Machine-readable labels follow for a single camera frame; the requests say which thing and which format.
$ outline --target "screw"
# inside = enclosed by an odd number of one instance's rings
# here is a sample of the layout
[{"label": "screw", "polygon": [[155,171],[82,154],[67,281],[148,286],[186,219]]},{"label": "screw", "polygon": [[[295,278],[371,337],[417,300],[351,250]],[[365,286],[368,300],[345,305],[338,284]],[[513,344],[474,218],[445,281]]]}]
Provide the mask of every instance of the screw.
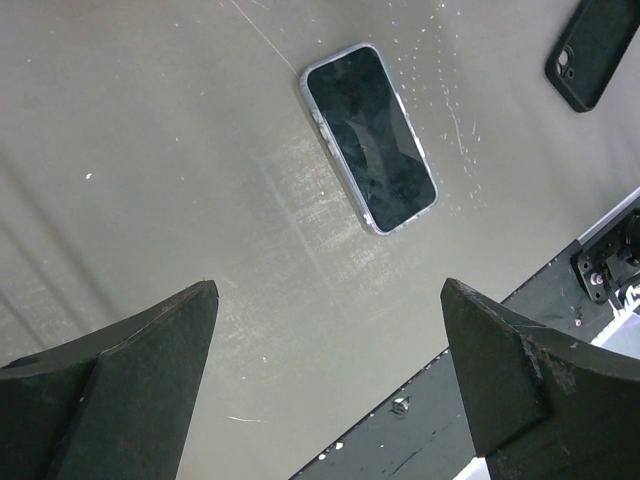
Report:
[{"label": "screw", "polygon": [[411,397],[396,398],[391,405],[391,413],[398,417],[404,417],[409,411]]},{"label": "screw", "polygon": [[603,283],[604,280],[602,279],[602,275],[600,275],[599,273],[591,274],[591,285],[602,285]]}]

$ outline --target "black phone case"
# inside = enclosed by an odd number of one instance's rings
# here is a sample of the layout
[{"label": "black phone case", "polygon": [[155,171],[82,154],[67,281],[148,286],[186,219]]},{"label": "black phone case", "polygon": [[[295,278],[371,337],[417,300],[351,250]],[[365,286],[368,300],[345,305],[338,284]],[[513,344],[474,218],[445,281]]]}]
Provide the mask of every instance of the black phone case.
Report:
[{"label": "black phone case", "polygon": [[582,0],[551,51],[545,73],[576,112],[600,100],[640,25],[639,0]]}]

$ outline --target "black metal bracket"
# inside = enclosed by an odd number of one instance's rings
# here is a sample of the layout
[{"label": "black metal bracket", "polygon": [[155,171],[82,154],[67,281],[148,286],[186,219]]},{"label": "black metal bracket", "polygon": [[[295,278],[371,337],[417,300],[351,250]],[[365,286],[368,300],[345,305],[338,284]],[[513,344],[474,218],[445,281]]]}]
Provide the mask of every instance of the black metal bracket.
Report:
[{"label": "black metal bracket", "polygon": [[623,307],[628,287],[640,280],[640,206],[634,202],[618,214],[573,259],[580,284],[601,305]]}]

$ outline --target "gray surface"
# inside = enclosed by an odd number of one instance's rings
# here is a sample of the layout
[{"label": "gray surface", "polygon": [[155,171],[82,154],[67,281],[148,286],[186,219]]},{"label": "gray surface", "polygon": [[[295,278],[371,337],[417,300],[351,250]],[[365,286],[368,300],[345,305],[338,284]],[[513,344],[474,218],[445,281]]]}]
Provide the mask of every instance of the gray surface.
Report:
[{"label": "gray surface", "polygon": [[[437,5],[2,2],[2,360],[213,278],[179,478],[306,463],[445,347],[446,276],[503,298],[640,183],[637,40],[577,115],[543,76],[576,2]],[[363,40],[441,193],[389,238],[358,223],[297,89]]]}]

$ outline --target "gray table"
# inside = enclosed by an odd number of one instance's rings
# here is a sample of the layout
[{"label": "gray table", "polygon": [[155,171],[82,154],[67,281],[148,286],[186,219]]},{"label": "gray table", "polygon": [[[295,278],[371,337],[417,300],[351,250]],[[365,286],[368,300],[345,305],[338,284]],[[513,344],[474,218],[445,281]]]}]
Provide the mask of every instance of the gray table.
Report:
[{"label": "gray table", "polygon": [[[575,5],[4,1],[0,359],[213,278],[179,478],[292,474],[446,346],[446,276],[501,299],[640,183],[637,41],[592,113],[544,78]],[[389,238],[297,89],[359,41],[390,59],[441,191]]]}]

